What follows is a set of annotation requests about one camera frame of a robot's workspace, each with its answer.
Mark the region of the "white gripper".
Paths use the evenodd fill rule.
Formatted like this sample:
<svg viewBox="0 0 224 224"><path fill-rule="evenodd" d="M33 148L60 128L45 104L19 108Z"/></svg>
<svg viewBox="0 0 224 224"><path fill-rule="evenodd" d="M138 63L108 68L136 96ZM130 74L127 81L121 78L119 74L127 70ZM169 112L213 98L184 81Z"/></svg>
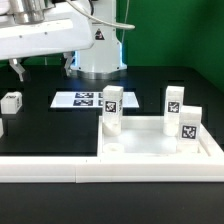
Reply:
<svg viewBox="0 0 224 224"><path fill-rule="evenodd" d="M0 16L0 60L9 60L11 68L24 81L25 69L16 58L64 53L66 75L74 53L94 43L91 22L70 5L57 5L45 11L42 23L18 25L12 15Z"/></svg>

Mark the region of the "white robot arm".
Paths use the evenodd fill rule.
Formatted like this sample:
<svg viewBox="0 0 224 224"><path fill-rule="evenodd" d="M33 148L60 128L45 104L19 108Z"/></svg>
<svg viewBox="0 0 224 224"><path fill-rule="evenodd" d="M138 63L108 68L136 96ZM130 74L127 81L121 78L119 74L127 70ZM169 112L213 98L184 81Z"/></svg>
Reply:
<svg viewBox="0 0 224 224"><path fill-rule="evenodd" d="M116 0L0 0L0 61L20 80L25 58L61 53L66 73L107 79L124 70Z"/></svg>

